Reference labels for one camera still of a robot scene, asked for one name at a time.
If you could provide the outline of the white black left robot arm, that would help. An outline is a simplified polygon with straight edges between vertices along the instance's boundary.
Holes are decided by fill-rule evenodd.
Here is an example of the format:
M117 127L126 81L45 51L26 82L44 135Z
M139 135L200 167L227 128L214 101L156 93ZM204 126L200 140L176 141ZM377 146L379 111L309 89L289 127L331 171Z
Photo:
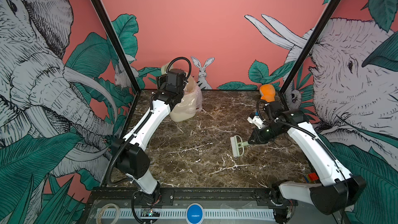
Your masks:
M112 159L106 171L108 186L130 181L147 204L160 201L160 183L149 171L150 159L145 150L160 123L181 102L189 76L189 72L173 68L157 78L158 90L151 96L147 112L128 134L111 144Z

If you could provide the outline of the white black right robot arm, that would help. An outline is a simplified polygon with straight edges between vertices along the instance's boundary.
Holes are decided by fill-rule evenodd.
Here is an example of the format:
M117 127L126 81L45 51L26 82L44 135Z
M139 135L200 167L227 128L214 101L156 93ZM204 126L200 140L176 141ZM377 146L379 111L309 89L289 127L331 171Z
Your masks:
M268 125L259 114L252 113L248 122L255 125L250 145L266 144L281 134L288 134L315 169L319 183L310 185L285 181L277 185L279 197L312 204L329 215L355 205L366 188L360 175L353 175L326 147L307 116L300 110L271 114Z

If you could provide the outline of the cream plastic trash bin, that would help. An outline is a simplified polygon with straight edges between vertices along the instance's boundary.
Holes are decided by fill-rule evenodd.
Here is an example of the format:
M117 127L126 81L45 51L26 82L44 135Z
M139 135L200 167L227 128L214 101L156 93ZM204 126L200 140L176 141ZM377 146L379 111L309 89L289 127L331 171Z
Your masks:
M175 122L181 122L192 118L199 109L200 88L193 77L188 78L188 84L184 88L184 96L170 113L171 119Z

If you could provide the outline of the pale green hand brush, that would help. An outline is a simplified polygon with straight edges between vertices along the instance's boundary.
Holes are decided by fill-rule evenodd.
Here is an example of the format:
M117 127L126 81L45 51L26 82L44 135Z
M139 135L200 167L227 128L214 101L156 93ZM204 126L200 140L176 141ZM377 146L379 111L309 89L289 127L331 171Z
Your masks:
M245 152L245 147L249 146L248 142L243 142L239 135L230 137L233 157L241 157Z

